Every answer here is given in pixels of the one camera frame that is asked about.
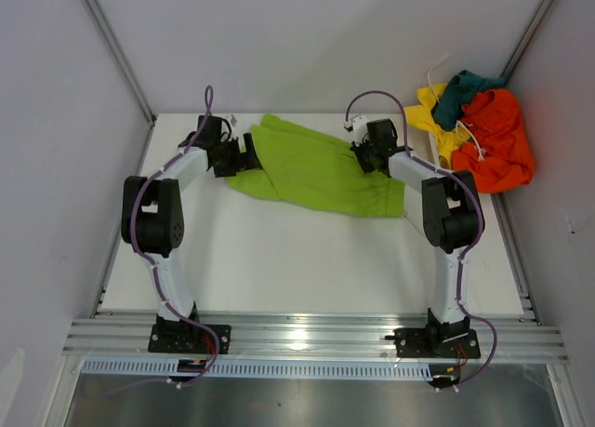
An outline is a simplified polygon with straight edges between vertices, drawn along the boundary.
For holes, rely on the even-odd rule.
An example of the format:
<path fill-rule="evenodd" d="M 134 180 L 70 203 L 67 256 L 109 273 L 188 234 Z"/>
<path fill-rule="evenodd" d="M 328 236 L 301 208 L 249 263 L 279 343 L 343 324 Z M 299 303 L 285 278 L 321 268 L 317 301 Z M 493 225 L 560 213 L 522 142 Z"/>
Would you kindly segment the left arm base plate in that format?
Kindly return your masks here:
<path fill-rule="evenodd" d="M 160 354 L 212 354 L 215 347 L 214 336 L 204 328 L 157 316 L 152 326 L 148 351 Z"/>

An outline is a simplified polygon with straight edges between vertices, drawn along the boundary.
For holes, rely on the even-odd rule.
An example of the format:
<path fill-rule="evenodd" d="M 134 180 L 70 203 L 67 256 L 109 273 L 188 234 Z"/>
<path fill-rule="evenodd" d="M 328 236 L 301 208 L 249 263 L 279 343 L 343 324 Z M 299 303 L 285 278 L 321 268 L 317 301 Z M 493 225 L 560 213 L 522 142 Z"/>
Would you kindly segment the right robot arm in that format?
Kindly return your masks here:
<path fill-rule="evenodd" d="M 434 247 L 434 291 L 429 307 L 426 348 L 435 355 L 455 349 L 455 329 L 469 329 L 464 309 L 465 262 L 483 234 L 483 211 L 469 172 L 455 173 L 417 155 L 398 142 L 389 118 L 370 120 L 356 116 L 344 122 L 350 149 L 365 173 L 381 172 L 403 182 L 421 199 L 423 233 Z"/>

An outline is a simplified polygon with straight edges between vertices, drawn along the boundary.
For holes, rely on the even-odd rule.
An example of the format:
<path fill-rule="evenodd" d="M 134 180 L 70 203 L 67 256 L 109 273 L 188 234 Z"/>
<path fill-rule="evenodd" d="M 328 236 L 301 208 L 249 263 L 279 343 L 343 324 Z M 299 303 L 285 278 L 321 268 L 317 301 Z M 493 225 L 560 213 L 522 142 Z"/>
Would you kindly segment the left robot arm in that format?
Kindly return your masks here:
<path fill-rule="evenodd" d="M 185 234 L 182 192 L 211 172 L 235 177 L 261 169 L 252 136 L 233 135 L 234 115 L 201 115 L 197 129 L 178 145 L 171 159 L 149 176 L 124 183 L 121 235 L 147 266 L 158 298 L 158 317 L 175 322 L 169 341 L 184 353 L 201 343 L 195 301 L 188 290 L 179 247 Z"/>

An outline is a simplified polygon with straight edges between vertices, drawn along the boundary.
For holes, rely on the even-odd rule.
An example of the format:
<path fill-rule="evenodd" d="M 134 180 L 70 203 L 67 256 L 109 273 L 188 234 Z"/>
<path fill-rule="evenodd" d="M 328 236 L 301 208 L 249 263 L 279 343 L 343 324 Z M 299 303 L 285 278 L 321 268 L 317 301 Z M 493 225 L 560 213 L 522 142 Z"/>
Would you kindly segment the lime green shorts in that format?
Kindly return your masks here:
<path fill-rule="evenodd" d="M 249 134 L 261 167 L 225 179 L 234 191 L 353 217 L 404 214 L 404 183 L 364 173 L 346 141 L 270 113 Z"/>

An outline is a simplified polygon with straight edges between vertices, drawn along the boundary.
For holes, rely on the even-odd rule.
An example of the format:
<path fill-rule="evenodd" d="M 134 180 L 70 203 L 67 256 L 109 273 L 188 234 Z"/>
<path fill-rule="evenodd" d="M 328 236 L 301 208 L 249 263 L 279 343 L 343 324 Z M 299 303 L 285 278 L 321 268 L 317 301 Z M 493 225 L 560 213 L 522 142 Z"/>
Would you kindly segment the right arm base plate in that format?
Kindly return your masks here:
<path fill-rule="evenodd" d="M 476 331 L 465 323 L 396 328 L 384 340 L 394 344 L 401 358 L 479 359 L 482 355 Z"/>

